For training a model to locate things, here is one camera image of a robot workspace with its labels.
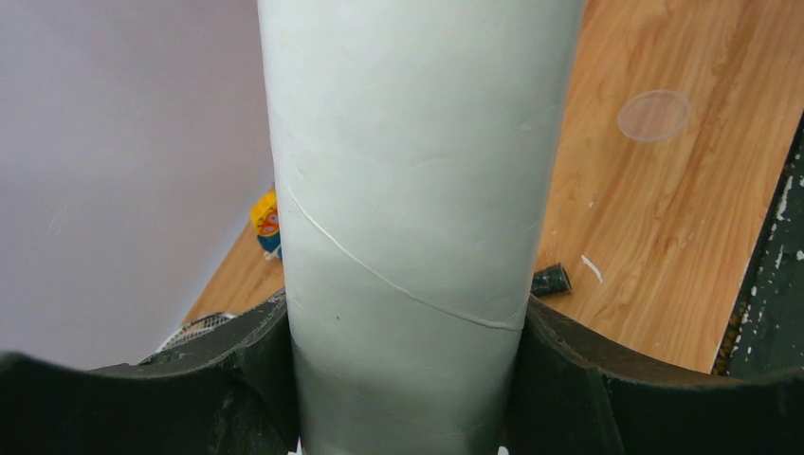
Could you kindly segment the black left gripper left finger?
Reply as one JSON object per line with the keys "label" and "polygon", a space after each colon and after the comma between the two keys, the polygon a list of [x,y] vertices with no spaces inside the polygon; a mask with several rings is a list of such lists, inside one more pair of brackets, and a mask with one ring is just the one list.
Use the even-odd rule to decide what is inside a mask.
{"label": "black left gripper left finger", "polygon": [[283,292],[135,365],[1,356],[5,454],[286,454],[298,439]]}

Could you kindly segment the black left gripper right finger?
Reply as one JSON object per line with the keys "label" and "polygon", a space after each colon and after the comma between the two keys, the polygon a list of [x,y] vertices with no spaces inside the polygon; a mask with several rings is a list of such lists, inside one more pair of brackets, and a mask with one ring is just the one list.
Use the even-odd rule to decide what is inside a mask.
{"label": "black left gripper right finger", "polygon": [[799,454],[803,372],[691,371],[531,298],[503,443],[512,454]]}

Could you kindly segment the white shuttlecock tube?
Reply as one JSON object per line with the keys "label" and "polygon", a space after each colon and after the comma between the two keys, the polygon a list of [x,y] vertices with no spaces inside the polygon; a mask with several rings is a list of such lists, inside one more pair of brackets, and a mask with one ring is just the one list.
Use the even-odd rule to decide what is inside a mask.
{"label": "white shuttlecock tube", "polygon": [[309,454],[494,454],[581,1],[262,1]]}

